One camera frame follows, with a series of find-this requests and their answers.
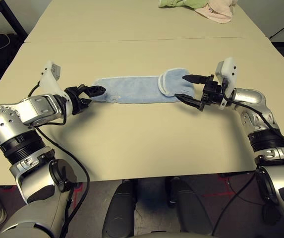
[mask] light blue towel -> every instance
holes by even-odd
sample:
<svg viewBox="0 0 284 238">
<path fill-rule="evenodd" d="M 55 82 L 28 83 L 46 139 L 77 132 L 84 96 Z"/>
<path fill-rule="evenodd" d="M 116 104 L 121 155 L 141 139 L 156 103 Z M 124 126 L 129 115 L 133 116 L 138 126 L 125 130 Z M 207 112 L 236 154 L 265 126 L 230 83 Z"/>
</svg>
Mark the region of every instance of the light blue towel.
<svg viewBox="0 0 284 238">
<path fill-rule="evenodd" d="M 195 96 L 193 84 L 182 79 L 189 71 L 184 68 L 167 70 L 160 76 L 124 76 L 98 79 L 94 85 L 106 92 L 93 101 L 109 103 L 173 103 L 180 102 L 175 93 Z"/>
</svg>

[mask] wall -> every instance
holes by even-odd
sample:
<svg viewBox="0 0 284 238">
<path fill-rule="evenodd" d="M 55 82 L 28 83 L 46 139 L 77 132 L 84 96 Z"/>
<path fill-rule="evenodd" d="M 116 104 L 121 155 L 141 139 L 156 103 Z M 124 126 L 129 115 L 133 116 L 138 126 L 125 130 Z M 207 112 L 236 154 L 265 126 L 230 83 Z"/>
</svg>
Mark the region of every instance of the wall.
<svg viewBox="0 0 284 238">
<path fill-rule="evenodd" d="M 27 34 L 36 25 L 51 0 L 5 0 Z M 0 13 L 0 32 L 9 33 L 13 29 Z"/>
<path fill-rule="evenodd" d="M 267 37 L 284 27 L 284 0 L 238 0 L 238 4 Z M 271 40 L 284 41 L 284 30 Z"/>
</svg>

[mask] black cable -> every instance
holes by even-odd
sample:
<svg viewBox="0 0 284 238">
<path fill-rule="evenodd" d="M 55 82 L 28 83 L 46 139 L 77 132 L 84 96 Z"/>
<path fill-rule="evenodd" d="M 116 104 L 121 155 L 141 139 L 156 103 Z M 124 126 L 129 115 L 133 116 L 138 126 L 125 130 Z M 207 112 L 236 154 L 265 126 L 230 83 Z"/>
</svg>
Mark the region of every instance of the black cable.
<svg viewBox="0 0 284 238">
<path fill-rule="evenodd" d="M 211 236 L 214 236 L 216 233 L 216 230 L 218 228 L 219 222 L 222 218 L 222 216 L 224 215 L 225 211 L 227 210 L 227 208 L 230 206 L 230 204 L 240 195 L 240 193 L 242 193 L 249 185 L 250 183 L 253 181 L 255 177 L 255 173 L 253 174 L 253 176 L 250 178 L 250 180 L 230 199 L 230 201 L 226 204 L 226 206 L 224 207 L 224 209 L 222 210 L 222 212 L 220 213 L 217 222 L 215 224 L 215 226 L 213 227 Z"/>
<path fill-rule="evenodd" d="M 34 91 L 39 87 L 39 81 L 38 83 L 35 85 L 35 87 L 32 88 L 32 90 L 29 92 L 28 96 L 27 97 L 30 97 L 32 96 L 32 94 L 34 93 Z"/>
<path fill-rule="evenodd" d="M 30 93 L 28 94 L 28 97 L 32 96 L 33 92 L 39 87 L 39 82 L 37 83 L 37 85 L 30 91 Z M 64 109 L 63 109 L 63 113 L 64 113 L 64 123 L 66 121 L 66 108 L 65 108 L 65 104 L 64 104 Z M 89 192 L 89 188 L 90 188 L 90 176 L 86 170 L 86 168 L 82 165 L 82 163 L 68 150 L 64 149 L 63 147 L 61 147 L 58 143 L 54 142 L 53 140 L 51 140 L 48 136 L 46 136 L 40 129 L 39 127 L 36 128 L 36 130 L 47 140 L 49 141 L 51 144 L 53 144 L 54 146 L 56 146 L 57 148 L 59 148 L 60 150 L 62 150 L 64 153 L 66 153 L 67 155 L 69 155 L 71 158 L 74 159 L 74 161 L 80 166 L 80 168 L 83 170 L 86 179 L 87 179 L 87 186 L 86 189 L 84 190 L 78 204 L 76 205 L 76 207 L 74 208 L 74 210 L 72 211 L 72 213 L 70 214 L 70 216 L 65 219 L 65 222 L 62 226 L 61 229 L 61 233 L 60 233 L 60 238 L 63 238 L 66 236 L 67 232 L 68 232 L 68 226 L 72 220 L 72 218 L 74 217 L 74 215 L 77 213 L 77 211 L 79 210 L 81 204 L 83 203 L 84 199 L 86 198 L 88 192 Z"/>
<path fill-rule="evenodd" d="M 233 187 L 232 187 L 232 185 L 230 183 L 230 177 L 227 179 L 227 183 L 229 184 L 229 187 L 232 190 L 232 192 L 234 192 L 236 194 L 236 192 L 234 191 L 234 189 L 233 189 Z M 248 202 L 248 203 L 259 205 L 259 206 L 263 206 L 264 205 L 264 204 L 261 204 L 261 203 L 252 202 L 252 201 L 246 200 L 245 198 L 243 198 L 243 197 L 241 197 L 239 195 L 237 197 L 240 198 L 241 200 L 243 200 L 244 202 Z"/>
<path fill-rule="evenodd" d="M 250 106 L 248 106 L 248 105 L 245 105 L 245 104 L 242 104 L 242 103 L 239 103 L 239 102 L 235 102 L 235 101 L 233 101 L 232 99 L 229 99 L 229 98 L 226 96 L 226 94 L 225 94 L 225 88 L 226 88 L 226 80 L 224 79 L 224 82 L 222 83 L 222 95 L 223 95 L 224 99 L 225 99 L 227 102 L 230 102 L 230 103 L 236 104 L 236 105 L 238 105 L 238 106 L 241 106 L 241 107 L 244 107 L 244 108 L 247 108 L 247 109 L 252 110 L 252 111 L 255 112 L 257 115 L 259 115 L 259 117 L 262 119 L 262 121 L 267 125 L 267 127 L 268 127 L 274 134 L 276 134 L 276 135 L 279 136 L 282 140 L 284 140 L 284 136 L 283 136 L 279 131 L 277 131 L 275 128 L 273 128 L 273 127 L 271 126 L 271 124 L 269 124 L 269 122 L 265 119 L 265 117 L 263 116 L 263 114 L 262 114 L 260 111 L 254 109 L 254 108 L 252 108 L 252 107 L 250 107 Z"/>
</svg>

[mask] green towel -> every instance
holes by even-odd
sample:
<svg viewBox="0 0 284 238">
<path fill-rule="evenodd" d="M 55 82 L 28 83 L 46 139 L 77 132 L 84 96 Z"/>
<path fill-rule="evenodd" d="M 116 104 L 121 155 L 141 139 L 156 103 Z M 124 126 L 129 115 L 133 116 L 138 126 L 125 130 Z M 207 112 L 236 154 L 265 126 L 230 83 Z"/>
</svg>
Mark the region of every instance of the green towel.
<svg viewBox="0 0 284 238">
<path fill-rule="evenodd" d="M 204 7 L 207 3 L 208 0 L 159 0 L 159 7 L 188 6 L 197 9 Z"/>
</svg>

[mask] folded towel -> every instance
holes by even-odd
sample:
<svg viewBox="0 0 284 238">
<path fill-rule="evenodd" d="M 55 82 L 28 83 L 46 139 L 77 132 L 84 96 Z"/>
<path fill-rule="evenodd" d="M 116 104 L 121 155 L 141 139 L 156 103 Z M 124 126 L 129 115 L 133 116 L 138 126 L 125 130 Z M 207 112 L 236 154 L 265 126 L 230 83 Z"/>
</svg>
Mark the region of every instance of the folded towel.
<svg viewBox="0 0 284 238">
<path fill-rule="evenodd" d="M 189 71 L 184 68 L 167 70 L 160 76 L 123 76 L 98 79 L 94 85 L 102 86 L 106 92 L 93 101 L 109 103 L 173 103 L 179 102 L 175 93 L 195 96 L 192 83 L 182 79 Z"/>
<path fill-rule="evenodd" d="M 197 8 L 195 11 L 206 18 L 218 23 L 228 23 L 232 20 L 233 11 L 237 0 L 209 0 L 203 8 Z"/>
<path fill-rule="evenodd" d="M 193 9 L 204 7 L 208 0 L 159 0 L 159 7 L 188 6 Z"/>
</svg>

